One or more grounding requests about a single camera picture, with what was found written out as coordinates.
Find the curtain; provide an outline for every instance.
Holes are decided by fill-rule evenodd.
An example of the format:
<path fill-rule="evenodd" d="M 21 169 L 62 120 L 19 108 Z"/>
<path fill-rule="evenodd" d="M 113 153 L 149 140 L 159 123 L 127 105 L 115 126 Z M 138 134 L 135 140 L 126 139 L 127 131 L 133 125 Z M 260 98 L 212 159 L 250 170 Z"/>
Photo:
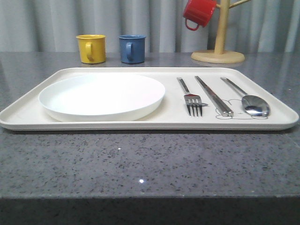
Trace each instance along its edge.
<path fill-rule="evenodd" d="M 146 35 L 146 52 L 213 49 L 219 9 L 190 31 L 182 17 L 187 1 L 0 0 L 0 52 L 77 52 L 79 34 L 106 35 L 107 52 L 119 51 L 121 34 Z M 225 49 L 298 52 L 299 23 L 300 0 L 251 0 L 230 9 Z"/>

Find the fork handle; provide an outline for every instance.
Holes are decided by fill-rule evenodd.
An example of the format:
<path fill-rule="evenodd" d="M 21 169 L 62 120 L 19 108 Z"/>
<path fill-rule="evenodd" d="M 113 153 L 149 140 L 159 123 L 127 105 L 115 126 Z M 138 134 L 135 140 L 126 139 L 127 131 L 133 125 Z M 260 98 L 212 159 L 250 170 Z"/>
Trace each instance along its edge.
<path fill-rule="evenodd" d="M 179 81 L 179 83 L 181 84 L 181 86 L 183 87 L 183 90 L 185 92 L 185 94 L 190 94 L 188 87 L 186 85 L 186 83 L 183 81 L 183 79 L 181 77 L 177 77 L 177 80 Z"/>

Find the cutlery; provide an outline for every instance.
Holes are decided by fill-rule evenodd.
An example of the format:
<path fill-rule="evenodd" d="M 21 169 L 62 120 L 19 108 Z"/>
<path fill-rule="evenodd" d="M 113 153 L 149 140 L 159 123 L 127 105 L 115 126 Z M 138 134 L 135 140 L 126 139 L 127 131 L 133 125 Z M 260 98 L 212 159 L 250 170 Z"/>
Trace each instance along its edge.
<path fill-rule="evenodd" d="M 192 113 L 193 112 L 193 117 L 202 117 L 202 101 L 199 95 L 194 95 L 191 94 L 189 92 L 189 89 L 186 85 L 186 83 L 183 81 L 183 79 L 181 77 L 177 77 L 177 80 L 179 81 L 179 83 L 181 84 L 185 96 L 184 96 L 184 100 L 186 102 L 186 106 L 187 106 L 187 111 L 190 117 L 192 117 Z"/>
<path fill-rule="evenodd" d="M 233 116 L 233 111 L 220 99 L 218 95 L 209 87 L 206 83 L 203 82 L 200 77 L 195 76 L 196 80 L 203 87 L 204 91 L 213 102 L 215 107 L 220 111 L 222 116 Z"/>
<path fill-rule="evenodd" d="M 259 117 L 267 117 L 269 115 L 270 106 L 265 100 L 263 100 L 258 96 L 247 94 L 238 85 L 236 85 L 226 77 L 221 77 L 221 79 L 225 83 L 229 84 L 230 87 L 237 90 L 238 93 L 242 93 L 244 95 L 242 97 L 242 106 L 244 112 L 248 113 L 249 115 L 259 116 Z"/>

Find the line drawing on tray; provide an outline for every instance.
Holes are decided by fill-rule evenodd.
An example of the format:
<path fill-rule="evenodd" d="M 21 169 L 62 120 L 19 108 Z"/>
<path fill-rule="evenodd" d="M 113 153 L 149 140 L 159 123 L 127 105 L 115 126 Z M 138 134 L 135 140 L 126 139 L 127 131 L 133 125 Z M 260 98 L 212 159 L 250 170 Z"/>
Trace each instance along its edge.
<path fill-rule="evenodd" d="M 241 107 L 242 104 L 240 99 L 229 99 L 229 100 L 222 99 L 222 100 L 230 104 L 232 107 L 234 107 L 234 115 L 224 117 L 221 115 L 219 110 L 216 109 L 216 113 L 217 113 L 216 118 L 218 120 L 266 120 L 268 118 L 268 117 L 251 116 L 245 113 Z"/>

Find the yellow mug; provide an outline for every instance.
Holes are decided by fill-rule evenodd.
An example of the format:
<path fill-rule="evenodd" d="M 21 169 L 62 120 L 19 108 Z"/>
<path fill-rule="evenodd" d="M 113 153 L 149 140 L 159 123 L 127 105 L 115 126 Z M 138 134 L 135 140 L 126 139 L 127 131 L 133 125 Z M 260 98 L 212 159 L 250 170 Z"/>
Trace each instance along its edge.
<path fill-rule="evenodd" d="M 76 38 L 81 62 L 89 64 L 105 62 L 105 35 L 85 34 Z"/>

